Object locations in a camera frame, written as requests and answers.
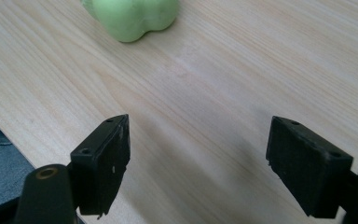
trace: black mount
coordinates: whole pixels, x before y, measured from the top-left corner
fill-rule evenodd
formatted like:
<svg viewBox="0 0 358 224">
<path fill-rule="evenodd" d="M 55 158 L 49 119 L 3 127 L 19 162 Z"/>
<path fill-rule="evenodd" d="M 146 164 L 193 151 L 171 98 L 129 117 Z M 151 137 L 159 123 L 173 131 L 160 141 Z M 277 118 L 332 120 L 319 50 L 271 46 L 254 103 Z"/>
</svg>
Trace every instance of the black mount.
<svg viewBox="0 0 358 224">
<path fill-rule="evenodd" d="M 0 223 L 74 224 L 76 215 L 107 214 L 130 160 L 129 116 L 101 123 L 72 153 L 68 166 L 29 173 L 22 195 L 0 205 Z"/>
<path fill-rule="evenodd" d="M 273 117 L 267 160 L 307 216 L 335 218 L 341 206 L 347 212 L 343 223 L 358 224 L 351 155 L 296 121 Z"/>
</svg>

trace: table surface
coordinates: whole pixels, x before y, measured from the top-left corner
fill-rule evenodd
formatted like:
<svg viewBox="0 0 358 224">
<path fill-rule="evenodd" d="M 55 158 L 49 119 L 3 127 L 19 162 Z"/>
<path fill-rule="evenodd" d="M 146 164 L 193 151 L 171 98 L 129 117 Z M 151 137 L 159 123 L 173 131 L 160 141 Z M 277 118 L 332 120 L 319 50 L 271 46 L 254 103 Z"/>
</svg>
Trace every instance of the table surface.
<svg viewBox="0 0 358 224">
<path fill-rule="evenodd" d="M 0 128 L 34 166 L 120 114 L 128 172 L 89 223 L 338 223 L 306 217 L 265 154 L 276 115 L 358 172 L 358 0 L 180 0 L 131 44 L 78 0 L 0 1 Z"/>
</svg>

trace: green object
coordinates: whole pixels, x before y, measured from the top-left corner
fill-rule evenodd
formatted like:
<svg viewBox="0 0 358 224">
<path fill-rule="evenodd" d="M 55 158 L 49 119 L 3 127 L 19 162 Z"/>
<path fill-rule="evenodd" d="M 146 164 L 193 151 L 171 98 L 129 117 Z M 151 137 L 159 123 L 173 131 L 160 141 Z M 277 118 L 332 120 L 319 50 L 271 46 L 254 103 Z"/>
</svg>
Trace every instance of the green object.
<svg viewBox="0 0 358 224">
<path fill-rule="evenodd" d="M 132 42 L 174 21 L 178 0 L 81 0 L 88 13 L 116 40 Z"/>
</svg>

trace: wood grain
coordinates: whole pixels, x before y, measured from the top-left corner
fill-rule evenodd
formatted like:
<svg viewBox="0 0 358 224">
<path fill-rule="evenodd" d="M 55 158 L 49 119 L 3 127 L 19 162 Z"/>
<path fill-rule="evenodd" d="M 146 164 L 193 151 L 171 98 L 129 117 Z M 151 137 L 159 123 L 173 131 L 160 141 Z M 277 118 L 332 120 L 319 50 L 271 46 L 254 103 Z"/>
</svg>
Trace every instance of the wood grain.
<svg viewBox="0 0 358 224">
<path fill-rule="evenodd" d="M 39 167 L 130 114 L 129 170 L 88 223 L 339 223 L 306 217 L 265 153 L 282 116 L 358 172 L 358 1 L 180 4 L 122 44 L 77 0 L 0 1 L 0 128 Z"/>
</svg>

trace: screw hole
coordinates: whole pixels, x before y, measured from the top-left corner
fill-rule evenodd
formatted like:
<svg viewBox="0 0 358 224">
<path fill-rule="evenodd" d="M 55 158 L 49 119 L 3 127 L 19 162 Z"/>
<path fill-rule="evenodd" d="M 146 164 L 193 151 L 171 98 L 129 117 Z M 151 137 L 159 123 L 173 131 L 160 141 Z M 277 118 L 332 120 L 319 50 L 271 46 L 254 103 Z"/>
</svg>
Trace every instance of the screw hole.
<svg viewBox="0 0 358 224">
<path fill-rule="evenodd" d="M 43 169 L 41 171 L 39 171 L 37 174 L 36 174 L 36 178 L 38 179 L 48 179 L 54 175 L 56 175 L 58 172 L 58 169 L 55 168 L 55 167 L 48 167 L 46 169 Z"/>
<path fill-rule="evenodd" d="M 341 157 L 341 154 L 337 153 L 337 152 L 330 152 L 330 155 L 333 157 Z"/>
<path fill-rule="evenodd" d="M 83 148 L 83 149 L 81 149 L 80 152 L 83 153 L 83 154 L 90 154 L 91 153 L 91 151 L 88 148 Z"/>
</svg>

